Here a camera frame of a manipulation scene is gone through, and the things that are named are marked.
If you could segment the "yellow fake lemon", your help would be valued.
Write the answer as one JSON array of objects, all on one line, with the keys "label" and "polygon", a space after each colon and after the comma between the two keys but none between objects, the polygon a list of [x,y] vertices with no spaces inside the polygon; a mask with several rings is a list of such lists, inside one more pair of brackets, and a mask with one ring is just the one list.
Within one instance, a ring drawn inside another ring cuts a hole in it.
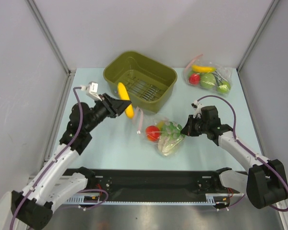
[{"label": "yellow fake lemon", "polygon": [[160,122],[156,125],[156,127],[159,128],[159,129],[161,129],[161,128],[163,127],[164,123],[165,123],[164,121],[160,121]]}]

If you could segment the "clear zip top bag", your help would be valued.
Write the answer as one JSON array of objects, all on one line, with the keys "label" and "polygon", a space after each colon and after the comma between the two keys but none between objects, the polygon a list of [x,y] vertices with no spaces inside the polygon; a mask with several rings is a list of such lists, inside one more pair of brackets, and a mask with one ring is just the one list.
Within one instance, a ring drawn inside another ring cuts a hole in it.
[{"label": "clear zip top bag", "polygon": [[165,157],[175,154],[185,139],[182,125],[161,114],[148,114],[137,107],[132,122],[137,135]]}]

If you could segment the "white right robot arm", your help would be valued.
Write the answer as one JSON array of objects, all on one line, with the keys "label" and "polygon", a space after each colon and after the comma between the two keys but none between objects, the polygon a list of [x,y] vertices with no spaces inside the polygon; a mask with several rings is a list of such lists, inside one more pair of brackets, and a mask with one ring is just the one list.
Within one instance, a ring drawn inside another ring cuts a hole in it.
[{"label": "white right robot arm", "polygon": [[198,137],[205,134],[209,140],[227,151],[246,171],[219,170],[212,179],[212,188],[224,192],[228,187],[245,194],[251,204],[261,209],[288,199],[288,183],[283,164],[252,152],[235,135],[234,129],[222,124],[215,106],[192,103],[195,110],[188,116],[181,134]]}]

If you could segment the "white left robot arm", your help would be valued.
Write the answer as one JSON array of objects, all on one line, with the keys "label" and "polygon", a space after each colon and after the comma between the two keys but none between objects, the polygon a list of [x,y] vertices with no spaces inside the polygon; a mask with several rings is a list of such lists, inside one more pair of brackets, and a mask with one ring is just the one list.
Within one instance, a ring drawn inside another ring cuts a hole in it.
[{"label": "white left robot arm", "polygon": [[81,167],[72,177],[58,187],[60,179],[69,165],[76,160],[92,140],[91,131],[107,117],[116,118],[131,106],[128,95],[115,99],[108,94],[90,93],[95,106],[90,108],[80,100],[72,107],[66,130],[59,145],[46,165],[20,192],[12,191],[12,230],[16,220],[41,230],[51,220],[54,212],[78,192],[90,192],[96,187],[92,170]]}]

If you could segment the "fake napa cabbage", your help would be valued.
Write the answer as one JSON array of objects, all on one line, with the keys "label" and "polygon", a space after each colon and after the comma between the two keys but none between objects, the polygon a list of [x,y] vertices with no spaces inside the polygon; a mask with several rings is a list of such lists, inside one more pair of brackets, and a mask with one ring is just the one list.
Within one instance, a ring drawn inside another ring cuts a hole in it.
[{"label": "fake napa cabbage", "polygon": [[165,121],[161,128],[161,134],[158,140],[158,151],[163,156],[169,156],[177,152],[180,144],[184,141],[185,135],[180,131],[182,126],[176,122]]}]

